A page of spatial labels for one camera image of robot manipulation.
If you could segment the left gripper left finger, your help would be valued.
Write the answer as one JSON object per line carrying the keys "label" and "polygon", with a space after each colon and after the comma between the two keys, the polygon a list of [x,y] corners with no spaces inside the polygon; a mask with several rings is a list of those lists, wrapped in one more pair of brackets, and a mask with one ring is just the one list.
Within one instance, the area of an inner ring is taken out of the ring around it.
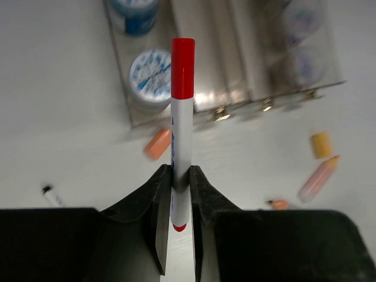
{"label": "left gripper left finger", "polygon": [[172,169],[114,205],[1,210],[2,281],[159,281],[166,272]]}

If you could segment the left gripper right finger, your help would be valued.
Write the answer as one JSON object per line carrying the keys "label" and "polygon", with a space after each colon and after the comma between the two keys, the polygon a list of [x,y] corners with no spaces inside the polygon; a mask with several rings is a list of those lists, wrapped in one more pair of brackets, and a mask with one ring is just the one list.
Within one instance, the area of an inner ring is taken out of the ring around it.
{"label": "left gripper right finger", "polygon": [[335,210],[242,210],[190,168],[197,281],[374,281],[356,224]]}

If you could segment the red cap whiteboard marker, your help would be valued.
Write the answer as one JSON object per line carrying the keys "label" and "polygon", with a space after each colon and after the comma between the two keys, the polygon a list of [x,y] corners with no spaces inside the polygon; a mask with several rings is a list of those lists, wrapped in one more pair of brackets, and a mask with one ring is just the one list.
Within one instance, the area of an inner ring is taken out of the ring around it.
{"label": "red cap whiteboard marker", "polygon": [[195,41],[172,39],[171,167],[173,170],[170,219],[173,228],[186,228],[190,212],[192,165]]}

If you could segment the black cap whiteboard marker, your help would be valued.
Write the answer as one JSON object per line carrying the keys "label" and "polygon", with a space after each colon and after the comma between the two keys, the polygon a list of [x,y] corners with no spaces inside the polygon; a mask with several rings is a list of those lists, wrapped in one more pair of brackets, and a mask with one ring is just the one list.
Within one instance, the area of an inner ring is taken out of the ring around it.
{"label": "black cap whiteboard marker", "polygon": [[42,188],[42,195],[52,207],[65,207],[61,197],[57,194],[52,185],[46,185]]}

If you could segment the clear drawer bin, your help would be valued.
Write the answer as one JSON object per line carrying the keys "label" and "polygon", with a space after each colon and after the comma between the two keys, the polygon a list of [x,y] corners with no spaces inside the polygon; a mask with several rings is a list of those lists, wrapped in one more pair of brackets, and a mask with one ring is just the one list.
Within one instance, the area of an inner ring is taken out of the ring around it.
{"label": "clear drawer bin", "polygon": [[192,128],[193,102],[171,97],[171,1],[105,1],[115,57],[132,126],[159,121]]}
{"label": "clear drawer bin", "polygon": [[256,22],[254,1],[210,1],[226,92],[232,105],[277,108]]}
{"label": "clear drawer bin", "polygon": [[171,1],[177,34],[195,47],[194,110],[210,112],[210,122],[230,118],[230,103],[214,17],[209,1]]}
{"label": "clear drawer bin", "polygon": [[256,22],[273,97],[304,100],[343,84],[327,1],[256,1]]}

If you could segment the orange highlighter cap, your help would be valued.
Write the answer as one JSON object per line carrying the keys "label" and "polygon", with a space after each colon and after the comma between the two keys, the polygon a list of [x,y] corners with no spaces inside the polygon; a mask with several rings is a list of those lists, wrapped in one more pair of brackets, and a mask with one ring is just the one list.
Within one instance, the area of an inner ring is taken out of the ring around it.
{"label": "orange highlighter cap", "polygon": [[170,129],[161,129],[158,131],[145,147],[144,152],[146,156],[152,160],[159,159],[170,146],[171,139]]}

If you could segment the clear jar of rubber bands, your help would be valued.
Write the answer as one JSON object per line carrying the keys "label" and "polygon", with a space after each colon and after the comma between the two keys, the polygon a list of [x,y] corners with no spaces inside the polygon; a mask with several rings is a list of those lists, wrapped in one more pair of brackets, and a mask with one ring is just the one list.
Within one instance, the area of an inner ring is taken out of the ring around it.
{"label": "clear jar of rubber bands", "polygon": [[282,12],[288,40],[293,44],[307,39],[323,25],[321,1],[290,1]]}

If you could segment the blue slime jar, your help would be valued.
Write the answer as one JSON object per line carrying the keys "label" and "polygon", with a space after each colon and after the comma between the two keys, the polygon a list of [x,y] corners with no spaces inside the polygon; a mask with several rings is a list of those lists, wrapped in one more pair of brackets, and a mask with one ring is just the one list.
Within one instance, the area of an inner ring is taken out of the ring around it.
{"label": "blue slime jar", "polygon": [[128,85],[132,99],[149,111],[161,112],[170,105],[172,62],[170,52],[148,49],[132,62]]}
{"label": "blue slime jar", "polygon": [[123,34],[140,36],[154,27],[160,1],[110,0],[107,3],[112,26]]}

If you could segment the clear highlighter orange tip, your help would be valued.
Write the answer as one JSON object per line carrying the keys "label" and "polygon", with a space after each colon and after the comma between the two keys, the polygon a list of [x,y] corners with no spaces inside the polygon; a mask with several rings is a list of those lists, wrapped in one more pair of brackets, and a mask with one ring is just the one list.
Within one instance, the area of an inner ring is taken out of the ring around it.
{"label": "clear highlighter orange tip", "polygon": [[275,199],[275,200],[268,200],[266,204],[273,210],[296,210],[298,209],[297,206],[291,204],[287,200],[283,199]]}

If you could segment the yellow highlighter cap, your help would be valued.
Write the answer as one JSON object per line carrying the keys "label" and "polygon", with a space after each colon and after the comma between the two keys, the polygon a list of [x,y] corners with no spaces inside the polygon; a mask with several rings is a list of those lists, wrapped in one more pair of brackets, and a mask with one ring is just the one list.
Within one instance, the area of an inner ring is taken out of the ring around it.
{"label": "yellow highlighter cap", "polygon": [[313,155],[316,159],[330,157],[333,147],[328,132],[313,134],[310,138]]}

